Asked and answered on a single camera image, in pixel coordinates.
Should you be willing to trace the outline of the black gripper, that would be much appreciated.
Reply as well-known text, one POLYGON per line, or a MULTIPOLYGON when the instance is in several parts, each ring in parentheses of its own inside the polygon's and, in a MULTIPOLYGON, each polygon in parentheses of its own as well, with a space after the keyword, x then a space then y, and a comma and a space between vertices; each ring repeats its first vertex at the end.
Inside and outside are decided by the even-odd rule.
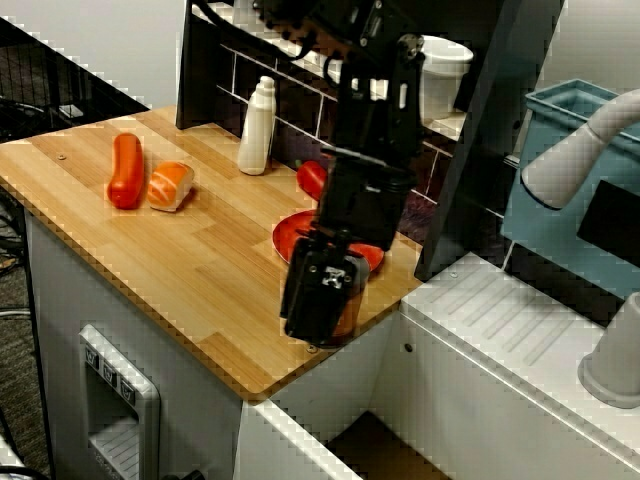
POLYGON ((416 185, 406 167, 341 147, 327 147, 334 159, 316 210, 321 232, 306 232, 290 258, 280 316, 284 333, 314 346, 337 346, 354 329, 356 262, 347 259, 351 240, 388 251, 416 185))

